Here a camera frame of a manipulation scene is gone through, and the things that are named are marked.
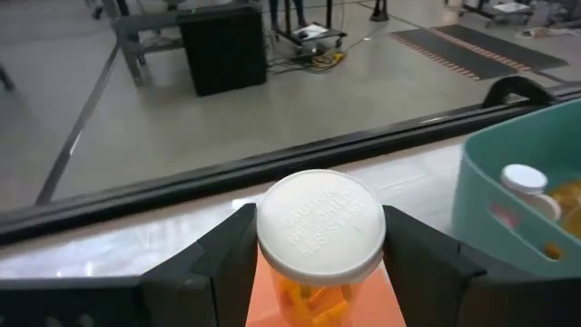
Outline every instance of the orange pill bottle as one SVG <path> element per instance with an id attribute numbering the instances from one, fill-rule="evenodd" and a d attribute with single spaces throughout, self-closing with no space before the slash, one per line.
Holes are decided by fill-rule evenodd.
<path id="1" fill-rule="evenodd" d="M 257 234 L 281 314 L 292 327 L 347 327 L 358 284 L 381 262 L 386 233 L 373 192 L 330 170 L 292 174 L 258 204 Z"/>

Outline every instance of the gray floor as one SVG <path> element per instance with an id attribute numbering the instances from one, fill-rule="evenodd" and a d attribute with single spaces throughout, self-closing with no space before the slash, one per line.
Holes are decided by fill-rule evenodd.
<path id="1" fill-rule="evenodd" d="M 163 9 L 159 2 L 143 1 L 148 10 Z M 34 9 L 23 5 L 39 2 L 0 0 L 0 13 L 8 5 L 28 19 L 38 13 L 30 14 Z M 82 1 L 45 2 L 51 8 L 71 6 L 74 19 L 59 18 L 60 27 L 23 27 L 19 38 L 0 33 L 0 60 L 19 87 L 17 94 L 0 95 L 0 106 L 8 113 L 0 113 L 0 154 L 7 158 L 0 172 L 4 210 L 34 202 L 114 43 L 106 25 L 90 19 Z M 305 3 L 314 6 L 307 9 L 308 19 L 322 21 L 324 0 Z M 46 5 L 40 9 L 47 10 Z M 350 34 L 344 48 L 375 33 L 351 48 L 346 61 L 329 74 L 270 75 L 265 85 L 199 98 L 192 90 L 183 51 L 149 55 L 151 81 L 139 89 L 119 56 L 54 197 L 150 180 L 476 104 L 494 82 L 469 80 L 388 36 L 416 28 L 404 21 L 449 24 L 442 18 L 441 1 L 390 0 L 390 13 L 401 20 L 393 18 L 386 24 L 370 22 L 370 10 L 361 5 L 341 2 L 335 8 L 336 26 Z M 11 19 L 7 23 L 0 15 L 0 31 L 4 24 L 20 24 Z M 462 24 L 478 29 L 484 25 L 470 15 Z M 74 25 L 81 26 L 78 34 L 70 32 Z M 570 60 L 574 69 L 581 64 L 578 39 L 523 41 L 515 40 L 514 32 L 505 27 L 487 31 Z M 276 55 L 287 54 L 284 44 L 275 45 L 275 50 Z M 554 73 L 575 78 L 570 67 L 561 71 Z M 555 84 L 525 75 L 547 86 Z"/>

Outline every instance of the white cap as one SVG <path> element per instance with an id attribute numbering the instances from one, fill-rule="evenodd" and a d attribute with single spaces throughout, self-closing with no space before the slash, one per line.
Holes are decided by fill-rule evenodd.
<path id="1" fill-rule="evenodd" d="M 543 173 L 524 164 L 505 166 L 500 180 L 507 189 L 523 194 L 539 194 L 547 186 L 547 177 Z"/>
<path id="2" fill-rule="evenodd" d="M 356 282 L 381 262 L 386 223 L 364 184 L 330 170 L 294 173 L 274 184 L 258 205 L 264 258 L 308 285 Z"/>

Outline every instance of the black box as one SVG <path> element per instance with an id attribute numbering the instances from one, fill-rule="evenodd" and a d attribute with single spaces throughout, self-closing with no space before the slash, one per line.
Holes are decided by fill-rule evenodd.
<path id="1" fill-rule="evenodd" d="M 178 25 L 198 95 L 266 82 L 262 17 L 255 6 L 204 7 L 180 15 Z"/>

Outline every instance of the teal bin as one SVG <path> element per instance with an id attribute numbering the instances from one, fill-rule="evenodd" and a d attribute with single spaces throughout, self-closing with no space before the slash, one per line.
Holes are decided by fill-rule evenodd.
<path id="1" fill-rule="evenodd" d="M 581 276 L 581 242 L 500 184 L 508 164 L 545 173 L 548 192 L 580 180 L 581 101 L 472 134 L 464 143 L 452 211 L 452 232 L 460 241 L 535 275 Z"/>

